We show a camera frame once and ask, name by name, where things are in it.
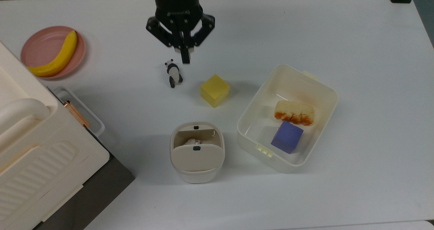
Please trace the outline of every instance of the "bread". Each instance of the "bread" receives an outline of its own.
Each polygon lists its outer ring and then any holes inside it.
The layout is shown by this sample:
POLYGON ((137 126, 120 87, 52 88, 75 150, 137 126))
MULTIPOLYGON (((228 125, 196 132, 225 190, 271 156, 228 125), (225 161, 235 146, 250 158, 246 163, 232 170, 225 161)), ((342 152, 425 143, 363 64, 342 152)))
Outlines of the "bread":
POLYGON ((309 126, 313 123, 314 111, 310 105, 282 100, 276 104, 274 117, 294 124, 309 126))

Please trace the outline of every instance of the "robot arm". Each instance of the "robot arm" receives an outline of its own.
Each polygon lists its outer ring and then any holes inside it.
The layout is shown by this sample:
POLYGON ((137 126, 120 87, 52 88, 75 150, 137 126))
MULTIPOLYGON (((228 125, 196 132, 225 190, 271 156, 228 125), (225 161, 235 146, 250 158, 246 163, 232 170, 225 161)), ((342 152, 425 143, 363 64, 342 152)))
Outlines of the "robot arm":
POLYGON ((155 0, 155 4, 155 16, 147 20, 146 29, 164 45, 181 53, 182 63, 190 63, 190 53, 214 29, 215 18, 203 13, 199 0, 155 0), (202 28, 192 36, 191 31, 199 21, 202 28))

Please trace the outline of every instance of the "white bin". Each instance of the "white bin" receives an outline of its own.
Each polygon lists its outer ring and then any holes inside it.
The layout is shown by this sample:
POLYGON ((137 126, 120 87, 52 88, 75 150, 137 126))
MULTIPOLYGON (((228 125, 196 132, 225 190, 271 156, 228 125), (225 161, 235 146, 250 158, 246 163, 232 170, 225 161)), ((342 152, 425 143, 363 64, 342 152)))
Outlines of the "white bin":
POLYGON ((238 145, 275 170, 289 173, 306 162, 337 103, 338 95, 333 89, 290 66, 279 65, 238 121, 238 145), (305 103, 315 110, 312 125, 296 125, 304 132, 291 154, 271 145, 282 123, 274 117, 275 106, 280 100, 305 103))

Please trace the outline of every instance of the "white table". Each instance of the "white table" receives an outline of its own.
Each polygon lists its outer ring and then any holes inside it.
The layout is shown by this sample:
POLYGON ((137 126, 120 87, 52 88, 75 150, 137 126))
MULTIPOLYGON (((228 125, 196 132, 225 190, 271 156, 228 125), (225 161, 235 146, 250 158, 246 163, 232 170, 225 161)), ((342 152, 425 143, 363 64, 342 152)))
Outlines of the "white table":
POLYGON ((153 0, 0 2, 0 40, 19 56, 47 26, 77 29, 87 57, 67 86, 105 123, 101 139, 137 179, 88 227, 284 229, 434 219, 434 51, 413 3, 389 0, 200 0, 216 28, 171 89, 180 56, 145 29, 153 0), (307 162, 277 173, 237 146, 237 120, 286 63, 335 89, 339 103, 307 162), (231 85, 217 108, 200 85, 231 85), (215 123, 226 159, 207 184, 169 159, 181 123, 215 123))
POLYGON ((427 221, 393 222, 380 224, 363 224, 338 227, 315 227, 303 230, 432 230, 433 225, 427 221))

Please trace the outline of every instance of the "white plastic container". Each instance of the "white plastic container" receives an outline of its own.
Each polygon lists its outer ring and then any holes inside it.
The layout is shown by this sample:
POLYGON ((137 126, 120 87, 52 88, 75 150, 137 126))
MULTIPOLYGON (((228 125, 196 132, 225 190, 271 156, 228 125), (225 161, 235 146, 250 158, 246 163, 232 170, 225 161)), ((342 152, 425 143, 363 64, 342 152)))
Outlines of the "white plastic container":
POLYGON ((212 180, 223 165, 224 156, 223 134, 212 123, 184 123, 172 133, 170 160, 180 177, 188 183, 212 180))
POLYGON ((109 157, 0 43, 0 230, 48 219, 109 157))
POLYGON ((306 162, 337 103, 338 95, 333 89, 290 66, 279 65, 238 121, 238 145, 275 170, 289 173, 306 162), (280 100, 305 103, 315 110, 312 125, 296 125, 304 132, 291 154, 271 145, 282 123, 274 117, 275 106, 280 100))

